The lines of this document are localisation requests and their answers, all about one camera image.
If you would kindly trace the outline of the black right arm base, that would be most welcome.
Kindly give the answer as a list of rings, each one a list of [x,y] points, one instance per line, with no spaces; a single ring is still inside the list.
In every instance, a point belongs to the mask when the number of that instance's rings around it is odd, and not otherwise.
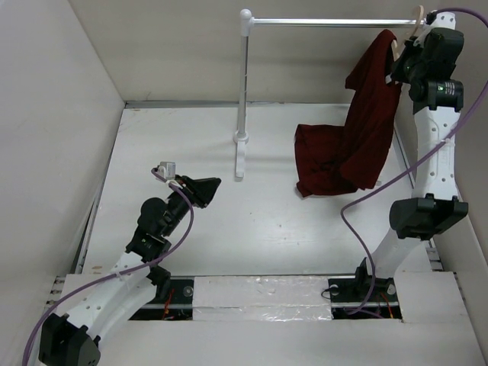
[[[329,300],[333,319],[401,319],[400,302],[392,278],[376,278],[372,290],[372,277],[367,271],[365,258],[353,276],[332,277],[321,291]]]

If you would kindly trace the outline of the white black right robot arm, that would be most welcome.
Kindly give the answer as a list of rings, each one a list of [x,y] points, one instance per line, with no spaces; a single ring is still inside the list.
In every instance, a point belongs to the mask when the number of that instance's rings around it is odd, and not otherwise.
[[[369,300],[420,241],[444,233],[467,216],[454,179],[455,133],[464,106],[464,86],[451,76],[464,46],[458,30],[434,27],[405,42],[390,77],[409,85],[417,132],[416,180],[411,197],[394,201],[390,229],[352,281],[356,297]]]

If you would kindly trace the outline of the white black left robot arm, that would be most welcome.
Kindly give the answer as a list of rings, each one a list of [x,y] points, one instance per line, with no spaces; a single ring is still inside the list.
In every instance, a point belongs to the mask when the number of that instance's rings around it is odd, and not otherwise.
[[[171,274],[160,262],[175,250],[167,238],[197,208],[213,200],[220,178],[166,181],[172,193],[147,199],[133,238],[103,278],[88,283],[91,293],[62,315],[50,311],[41,323],[38,359],[45,365],[97,365],[115,332],[143,305],[164,301]]]

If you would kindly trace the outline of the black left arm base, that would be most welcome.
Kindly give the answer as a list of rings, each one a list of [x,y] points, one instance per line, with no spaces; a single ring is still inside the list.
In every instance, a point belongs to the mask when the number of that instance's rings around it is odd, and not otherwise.
[[[172,277],[170,285],[136,311],[130,320],[185,321],[193,319],[194,277]]]

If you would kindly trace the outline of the beige wooden hanger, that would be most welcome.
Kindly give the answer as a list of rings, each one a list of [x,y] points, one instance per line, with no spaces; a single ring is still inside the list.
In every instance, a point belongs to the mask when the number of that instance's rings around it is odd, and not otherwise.
[[[422,19],[425,14],[425,9],[423,5],[417,5],[414,10],[413,10],[413,15],[414,15],[414,20],[415,24],[413,28],[408,30],[401,38],[400,40],[393,40],[391,43],[391,51],[392,51],[392,57],[393,61],[397,61],[400,58],[400,54],[403,52],[403,49],[405,48],[405,41],[414,36],[417,32],[417,30],[421,27],[422,25]]]

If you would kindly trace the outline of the dark red t shirt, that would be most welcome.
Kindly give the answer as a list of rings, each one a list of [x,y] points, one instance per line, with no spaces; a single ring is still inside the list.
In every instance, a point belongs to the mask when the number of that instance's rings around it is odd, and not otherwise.
[[[297,190],[302,197],[372,189],[387,160],[401,85],[387,82],[396,37],[381,31],[345,80],[354,92],[342,126],[297,126]]]

